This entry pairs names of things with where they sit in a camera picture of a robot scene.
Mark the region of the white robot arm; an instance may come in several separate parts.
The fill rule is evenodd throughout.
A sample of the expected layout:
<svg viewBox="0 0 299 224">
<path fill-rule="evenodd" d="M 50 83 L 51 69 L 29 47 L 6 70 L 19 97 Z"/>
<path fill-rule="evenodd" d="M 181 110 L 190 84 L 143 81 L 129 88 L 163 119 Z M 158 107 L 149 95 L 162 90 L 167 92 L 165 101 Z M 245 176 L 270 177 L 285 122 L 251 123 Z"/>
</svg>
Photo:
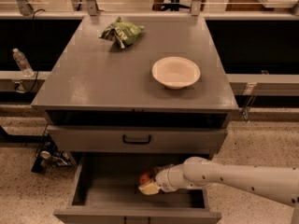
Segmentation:
<svg viewBox="0 0 299 224">
<path fill-rule="evenodd" d="M 298 224 L 298 168 L 228 165 L 190 157 L 181 164 L 154 167 L 144 172 L 139 182 L 145 195 L 223 184 L 293 207 L 292 224 Z"/>
</svg>

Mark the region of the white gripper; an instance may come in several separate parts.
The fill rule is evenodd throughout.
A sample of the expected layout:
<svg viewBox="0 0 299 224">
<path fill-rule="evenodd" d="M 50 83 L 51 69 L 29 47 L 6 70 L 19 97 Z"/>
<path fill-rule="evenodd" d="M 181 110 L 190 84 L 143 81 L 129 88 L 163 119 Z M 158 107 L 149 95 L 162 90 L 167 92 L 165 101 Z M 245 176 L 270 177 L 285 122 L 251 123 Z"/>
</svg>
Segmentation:
<svg viewBox="0 0 299 224">
<path fill-rule="evenodd" d="M 149 182 L 145 185 L 139 186 L 139 190 L 144 195 L 158 194 L 160 189 L 163 192 L 174 192 L 176 189 L 171 185 L 169 181 L 169 171 L 174 164 L 167 164 L 163 166 L 156 166 L 153 168 L 155 175 L 155 182 Z"/>
</svg>

